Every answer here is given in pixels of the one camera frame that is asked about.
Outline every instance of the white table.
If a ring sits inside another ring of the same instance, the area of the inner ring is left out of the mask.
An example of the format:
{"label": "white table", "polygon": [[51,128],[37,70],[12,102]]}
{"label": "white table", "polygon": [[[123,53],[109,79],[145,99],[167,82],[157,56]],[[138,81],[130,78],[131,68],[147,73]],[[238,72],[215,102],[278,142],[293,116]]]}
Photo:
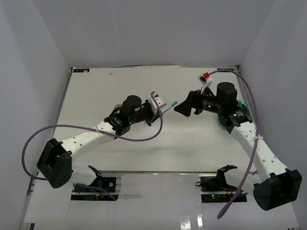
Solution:
{"label": "white table", "polygon": [[[128,95],[137,95],[144,101],[149,98],[150,92],[156,91],[164,97],[167,104],[176,100],[180,103],[186,99],[190,90],[201,87],[197,77],[213,70],[215,69],[178,67],[101,68],[90,69],[88,73],[73,73],[58,124],[94,127]],[[212,78],[211,89],[214,93],[218,83],[228,81],[237,88],[238,99],[242,98],[233,74],[216,73]],[[117,139],[85,154],[76,164],[93,165],[105,171],[216,172],[228,164],[246,169],[249,158],[237,141],[220,127],[216,114],[203,112],[187,118],[170,110],[163,119],[164,127],[157,138],[147,142]],[[158,128],[159,122],[155,122],[152,127],[135,124],[125,136],[146,138],[156,133]],[[57,128],[54,136],[61,140],[80,133],[82,130]],[[193,184],[197,179],[193,175],[179,178],[178,175],[127,175],[122,179],[121,193],[133,191],[141,194],[142,199],[117,202],[70,201],[71,184],[54,190],[47,182],[39,181],[35,185],[25,222],[36,223],[35,230],[48,227],[75,230],[78,226],[83,229],[85,225],[101,226],[104,229],[103,223],[106,224],[106,229],[163,229],[163,224],[153,224],[159,221],[165,224],[164,229],[189,229],[182,228],[189,216],[191,228],[194,229],[195,226],[201,230],[202,227],[198,225],[203,215],[204,228],[210,227],[206,229],[225,228],[231,220],[234,227],[227,229],[239,229],[248,225],[247,220],[242,225],[238,222],[246,219],[244,215],[248,211],[248,216],[254,220],[252,222],[257,223],[254,224],[255,228],[250,226],[249,229],[297,227],[291,204],[265,212],[252,197],[249,197],[247,203],[234,204],[224,219],[216,220],[222,205],[201,204],[200,191]],[[161,209],[165,210],[162,211],[163,215],[158,214]]]}

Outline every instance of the white wall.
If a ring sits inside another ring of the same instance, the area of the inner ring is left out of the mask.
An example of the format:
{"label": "white wall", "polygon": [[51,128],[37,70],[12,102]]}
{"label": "white wall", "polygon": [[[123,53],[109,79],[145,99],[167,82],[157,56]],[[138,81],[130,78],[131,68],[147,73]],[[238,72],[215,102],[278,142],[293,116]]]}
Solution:
{"label": "white wall", "polygon": [[275,0],[34,0],[71,67],[242,62]]}
{"label": "white wall", "polygon": [[[69,68],[32,0],[0,1],[0,229],[18,229],[30,178],[21,151],[36,130],[54,124]],[[26,154],[31,172],[50,136]]]}
{"label": "white wall", "polygon": [[260,115],[260,134],[303,176],[293,203],[307,230],[307,1],[277,0],[242,62]]}

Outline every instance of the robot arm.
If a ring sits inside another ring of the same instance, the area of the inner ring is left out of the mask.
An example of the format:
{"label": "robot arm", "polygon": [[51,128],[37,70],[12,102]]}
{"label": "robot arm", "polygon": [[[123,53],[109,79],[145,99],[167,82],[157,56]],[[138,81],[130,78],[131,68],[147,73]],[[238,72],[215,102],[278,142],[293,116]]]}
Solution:
{"label": "robot arm", "polygon": [[37,167],[51,186],[59,188],[67,182],[90,185],[96,178],[101,177],[95,167],[80,166],[75,162],[90,150],[124,135],[133,124],[145,121],[151,126],[151,123],[159,118],[156,104],[160,108],[166,105],[161,96],[155,92],[152,92],[152,95],[153,98],[143,104],[138,96],[128,96],[120,108],[115,109],[93,128],[96,132],[87,131],[60,142],[55,138],[48,141]]}
{"label": "robot arm", "polygon": [[[253,161],[259,177],[249,175],[242,189],[253,194],[264,210],[295,201],[302,181],[301,174],[298,170],[289,170],[277,159],[264,140],[256,137],[256,128],[249,111],[238,105],[235,86],[229,82],[221,82],[217,85],[215,96],[207,87],[212,82],[208,75],[199,76],[199,80],[203,84],[202,89],[190,91],[187,99],[174,110],[185,116],[190,116],[192,108],[196,115],[203,110],[217,113],[221,125],[240,143],[249,157],[255,138],[259,139]],[[238,187],[244,173],[236,166],[227,165],[218,170],[216,179],[222,189],[229,185]]]}

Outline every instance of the gray wall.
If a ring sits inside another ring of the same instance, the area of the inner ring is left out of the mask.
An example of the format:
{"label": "gray wall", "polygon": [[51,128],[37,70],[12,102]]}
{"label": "gray wall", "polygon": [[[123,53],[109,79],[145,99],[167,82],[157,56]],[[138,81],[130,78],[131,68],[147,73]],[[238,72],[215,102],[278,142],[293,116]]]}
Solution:
{"label": "gray wall", "polygon": [[260,115],[260,134],[303,182],[295,214],[307,230],[307,1],[276,1],[242,63]]}
{"label": "gray wall", "polygon": [[71,67],[242,62],[274,0],[34,0]]}
{"label": "gray wall", "polygon": [[[30,178],[27,138],[54,124],[69,68],[32,0],[0,0],[0,229],[18,229]],[[30,144],[31,172],[50,132]]]}

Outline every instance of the purple cable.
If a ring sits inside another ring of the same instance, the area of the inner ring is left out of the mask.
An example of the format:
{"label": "purple cable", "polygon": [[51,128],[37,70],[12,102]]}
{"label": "purple cable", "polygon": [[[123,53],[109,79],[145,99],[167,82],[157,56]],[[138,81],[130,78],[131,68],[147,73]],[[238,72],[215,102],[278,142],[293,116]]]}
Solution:
{"label": "purple cable", "polygon": [[96,189],[96,190],[100,190],[106,194],[109,195],[109,197],[111,197],[113,200],[116,201],[116,199],[106,190],[106,189],[103,189],[103,188],[98,188],[98,187],[92,187],[92,186],[87,186],[87,185],[84,185],[84,184],[77,184],[78,186],[80,187],[83,187],[83,188],[89,188],[89,189]]}
{"label": "purple cable", "polygon": [[[119,139],[123,139],[123,140],[128,140],[128,141],[134,141],[134,142],[139,142],[139,141],[148,141],[148,140],[152,140],[154,139],[156,136],[158,136],[160,133],[161,133],[161,130],[162,130],[162,126],[163,126],[163,119],[162,119],[162,112],[161,112],[161,109],[157,103],[157,101],[154,99],[153,95],[150,94],[151,98],[153,99],[153,102],[155,103],[155,105],[157,106],[157,110],[158,110],[158,113],[160,115],[160,128],[158,130],[158,132],[153,135],[152,137],[150,138],[145,138],[145,139],[130,139],[130,138],[124,138],[124,137],[121,137],[121,136],[118,136],[116,134],[113,134],[113,133],[109,133],[109,132],[105,132],[103,130],[98,130],[98,132],[102,133],[102,134],[107,134],[107,135],[110,135],[110,136],[113,136],[115,138],[119,138]],[[28,144],[30,143],[30,141],[37,135],[39,134],[40,132],[46,130],[46,129],[49,129],[49,128],[55,128],[55,127],[68,127],[68,128],[78,128],[78,129],[84,129],[84,130],[89,130],[89,131],[93,131],[93,132],[96,132],[96,129],[95,128],[87,128],[87,127],[82,127],[82,126],[73,126],[73,125],[51,125],[51,126],[46,126],[44,128],[41,128],[40,130],[36,131],[34,134],[32,134],[29,139],[26,141],[26,143],[24,144],[24,148],[23,148],[23,151],[22,151],[22,154],[21,154],[21,163],[23,165],[23,169],[25,171],[25,173],[32,177],[33,179],[37,179],[37,180],[41,180],[41,181],[46,181],[47,179],[46,178],[42,178],[42,177],[38,177],[38,176],[35,176],[33,174],[31,174],[26,166],[25,166],[25,162],[24,162],[24,156],[25,156],[25,151],[27,149],[27,146]]]}
{"label": "purple cable", "polygon": [[[251,91],[251,88],[249,86],[249,84],[246,82],[246,80],[240,75],[238,74],[237,72],[234,72],[233,70],[230,70],[230,69],[218,69],[218,70],[215,70],[211,73],[209,73],[209,76],[214,74],[214,73],[218,73],[218,72],[222,72],[222,73],[233,73],[233,74],[236,74],[246,85],[246,87],[248,88],[248,91],[249,91],[249,94],[250,94],[250,97],[251,97],[251,100],[253,102],[253,105],[254,105],[254,112],[255,112],[255,126],[256,126],[256,136],[258,137],[259,135],[259,121],[258,121],[258,111],[257,111],[257,106],[256,106],[256,103],[255,103],[255,98],[254,98],[254,95]],[[231,206],[231,204],[233,203],[233,201],[240,195],[241,193],[241,188],[248,176],[248,173],[250,171],[250,168],[253,164],[253,161],[254,161],[254,158],[255,158],[255,155],[256,155],[256,150],[257,150],[257,145],[258,145],[258,139],[255,139],[255,144],[254,144],[254,149],[253,149],[253,152],[250,156],[250,161],[249,161],[249,164],[248,164],[248,167],[246,169],[246,172],[235,192],[235,194],[232,196],[232,198],[230,199],[230,201],[221,209],[221,211],[219,212],[219,214],[217,215],[217,218],[220,219],[224,214],[225,212],[229,209],[229,207]]]}

